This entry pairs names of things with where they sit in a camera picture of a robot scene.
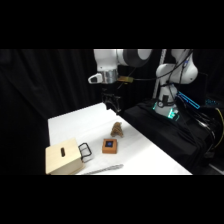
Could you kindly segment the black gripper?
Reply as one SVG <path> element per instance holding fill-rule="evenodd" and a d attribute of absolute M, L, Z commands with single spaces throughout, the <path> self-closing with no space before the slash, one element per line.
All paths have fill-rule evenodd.
<path fill-rule="evenodd" d="M 114 94 L 102 94 L 102 101 L 105 104 L 106 110 L 109 110 L 111 107 L 116 108 L 116 115 L 121 115 L 121 108 L 119 107 L 119 96 L 115 96 Z"/>

